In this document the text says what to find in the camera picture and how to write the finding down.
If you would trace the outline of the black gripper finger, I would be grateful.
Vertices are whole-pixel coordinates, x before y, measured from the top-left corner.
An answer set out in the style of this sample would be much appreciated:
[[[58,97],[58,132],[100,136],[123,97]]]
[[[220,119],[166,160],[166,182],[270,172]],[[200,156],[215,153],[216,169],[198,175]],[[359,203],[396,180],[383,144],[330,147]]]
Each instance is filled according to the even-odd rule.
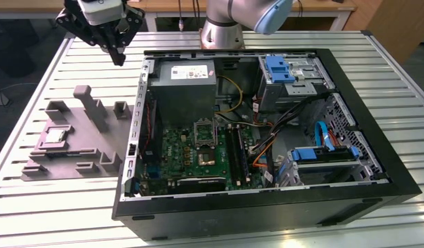
[[[135,34],[138,33],[146,18],[146,12],[142,9],[127,9],[127,16],[119,23],[118,35],[118,53],[119,58],[116,65],[122,66],[126,61],[124,49],[130,45]]]
[[[55,20],[56,23],[88,45],[99,45],[102,50],[110,54],[114,64],[119,65],[119,51],[115,36],[119,20],[92,26],[88,24],[82,13],[75,15],[68,9],[62,10]]]

